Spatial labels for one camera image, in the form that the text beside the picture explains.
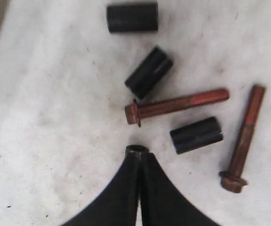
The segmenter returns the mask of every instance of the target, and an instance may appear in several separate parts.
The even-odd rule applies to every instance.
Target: cylindrical spacer
[[[172,66],[173,61],[156,46],[125,81],[125,85],[139,99],[143,99]]]
[[[223,140],[220,125],[211,117],[170,132],[177,154],[204,147]]]
[[[112,4],[106,14],[110,33],[149,32],[159,28],[157,2]]]

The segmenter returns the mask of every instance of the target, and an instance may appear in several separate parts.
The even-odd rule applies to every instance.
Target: bolt
[[[185,110],[191,107],[212,104],[230,98],[226,89],[216,89],[204,93],[180,97],[149,105],[138,105],[134,99],[133,104],[125,107],[125,114],[129,125],[137,123],[141,127],[141,119]]]
[[[222,187],[230,192],[241,193],[242,187],[247,185],[247,182],[241,178],[241,174],[252,142],[265,91],[265,87],[253,86],[229,169],[219,173],[222,177]]]

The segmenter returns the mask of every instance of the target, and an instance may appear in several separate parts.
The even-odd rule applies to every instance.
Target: black metal part
[[[156,46],[125,81],[125,85],[139,99],[143,99],[172,66],[173,61]]]
[[[170,132],[177,154],[204,147],[223,140],[220,125],[211,117]]]
[[[106,10],[108,30],[152,32],[159,28],[157,2],[112,4]]]
[[[63,226],[135,226],[138,198],[143,226],[217,226],[170,182],[154,154],[131,145],[106,189]]]

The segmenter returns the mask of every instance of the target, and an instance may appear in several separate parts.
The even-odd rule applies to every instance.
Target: white fabric surface
[[[0,34],[0,226],[64,223],[105,188],[128,144],[149,147],[219,224],[271,226],[271,1],[159,0],[159,32],[128,35],[109,34],[108,3],[10,3]],[[218,87],[230,100],[128,126],[124,80],[156,44],[175,66],[146,101]],[[232,194],[218,172],[255,82],[268,90],[243,174],[249,185]],[[209,116],[224,141],[177,156],[169,131]]]

